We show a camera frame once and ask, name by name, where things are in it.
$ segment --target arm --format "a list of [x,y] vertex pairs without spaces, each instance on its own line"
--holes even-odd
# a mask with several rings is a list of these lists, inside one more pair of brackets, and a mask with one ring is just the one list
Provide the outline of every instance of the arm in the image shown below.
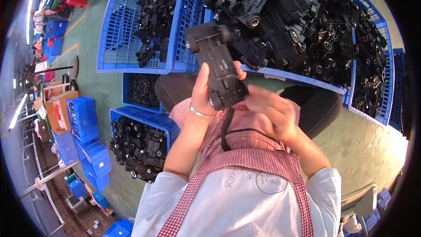
[[294,108],[287,99],[255,86],[249,86],[248,90],[247,107],[258,114],[260,126],[268,135],[281,140],[297,154],[308,179],[319,170],[331,167],[319,147],[295,125]]
[[[234,61],[234,66],[239,78],[244,80],[247,74],[240,69],[241,63]],[[208,79],[209,66],[203,63],[193,88],[191,105],[199,113],[214,116],[216,111],[213,110],[208,97]],[[178,175],[185,181],[189,181],[190,173],[211,120],[211,118],[204,118],[189,111],[183,128],[167,155],[164,172]]]

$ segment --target woman's hand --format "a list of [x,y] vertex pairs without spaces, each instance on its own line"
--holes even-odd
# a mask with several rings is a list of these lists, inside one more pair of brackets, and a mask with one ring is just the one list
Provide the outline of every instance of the woman's hand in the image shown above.
[[[234,61],[233,63],[240,80],[244,80],[247,73],[241,69],[241,62]],[[207,63],[203,63],[193,87],[192,107],[199,113],[205,115],[215,115],[216,111],[212,108],[211,103],[209,103],[208,79],[209,65]]]
[[248,86],[249,97],[246,105],[257,113],[260,127],[271,137],[288,143],[297,137],[295,112],[292,104],[285,98],[266,89]]

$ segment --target yellow floor line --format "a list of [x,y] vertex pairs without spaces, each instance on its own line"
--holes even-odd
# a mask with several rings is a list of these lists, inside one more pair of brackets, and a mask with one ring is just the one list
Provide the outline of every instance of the yellow floor line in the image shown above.
[[76,54],[79,54],[79,43],[76,43],[75,45],[71,46],[69,49],[67,49],[64,53],[62,53],[60,56],[56,57],[52,64],[54,64],[56,61],[58,61],[62,56],[69,53],[71,50],[77,48]]
[[85,18],[85,15],[81,16],[71,27],[66,31],[64,36],[66,36],[82,19]]

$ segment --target woman's right hand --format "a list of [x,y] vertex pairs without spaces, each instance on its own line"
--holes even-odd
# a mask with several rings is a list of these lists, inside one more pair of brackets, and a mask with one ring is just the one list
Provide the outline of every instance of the woman's right hand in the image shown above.
[[253,85],[248,86],[248,92],[246,105],[257,113],[263,131],[284,143],[295,140],[299,127],[295,124],[292,104],[274,92]]

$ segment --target fluorescent light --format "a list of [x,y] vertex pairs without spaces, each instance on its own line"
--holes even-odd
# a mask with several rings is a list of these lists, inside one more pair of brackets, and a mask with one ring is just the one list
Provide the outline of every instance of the fluorescent light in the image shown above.
[[28,97],[28,94],[27,94],[27,93],[25,93],[24,98],[22,99],[21,103],[19,103],[19,106],[18,106],[18,108],[16,109],[15,116],[13,117],[12,122],[10,123],[10,126],[9,126],[9,128],[10,128],[10,129],[13,129],[13,128],[15,127],[16,120],[18,119],[18,115],[19,115],[19,113],[20,113],[20,112],[21,112],[21,110],[22,110],[22,106],[24,105],[24,102],[25,102],[25,100],[26,100],[26,97]]
[[27,45],[29,45],[29,22],[31,22],[32,1],[33,0],[29,0],[29,4],[28,4],[28,13],[27,13]]

